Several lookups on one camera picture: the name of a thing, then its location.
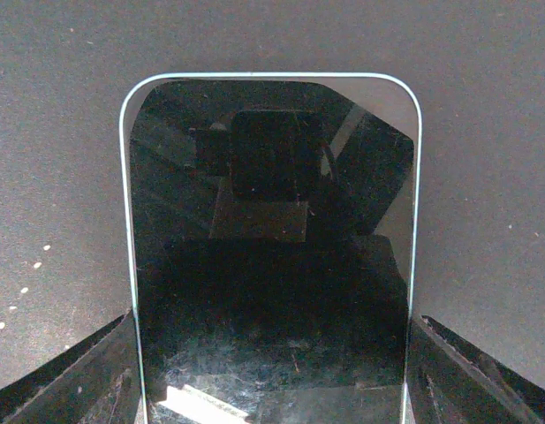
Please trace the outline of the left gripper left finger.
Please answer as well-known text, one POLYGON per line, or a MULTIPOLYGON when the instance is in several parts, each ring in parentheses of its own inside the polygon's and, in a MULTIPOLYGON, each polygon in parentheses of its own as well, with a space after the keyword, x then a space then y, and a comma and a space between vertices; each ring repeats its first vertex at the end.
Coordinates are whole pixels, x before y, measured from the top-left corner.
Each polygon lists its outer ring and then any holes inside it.
POLYGON ((133 423, 140 377, 132 312, 0 389, 0 423, 77 423, 110 393, 114 405, 94 422, 133 423))

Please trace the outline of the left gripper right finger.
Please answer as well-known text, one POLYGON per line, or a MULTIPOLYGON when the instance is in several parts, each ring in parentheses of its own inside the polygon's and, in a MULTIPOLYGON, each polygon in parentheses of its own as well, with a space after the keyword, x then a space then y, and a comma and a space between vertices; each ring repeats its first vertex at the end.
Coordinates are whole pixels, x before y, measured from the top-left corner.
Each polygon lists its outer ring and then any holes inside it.
POLYGON ((545 423, 545 389, 427 315, 411 321, 406 382, 417 423, 545 423))

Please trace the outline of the teal-edged black phone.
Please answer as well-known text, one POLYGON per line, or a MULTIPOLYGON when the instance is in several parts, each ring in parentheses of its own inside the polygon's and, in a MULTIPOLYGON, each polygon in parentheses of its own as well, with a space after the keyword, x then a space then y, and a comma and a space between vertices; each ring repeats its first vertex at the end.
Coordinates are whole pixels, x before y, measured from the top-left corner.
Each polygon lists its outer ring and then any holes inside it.
POLYGON ((403 422, 413 91, 377 72, 163 73, 118 131, 146 422, 403 422))

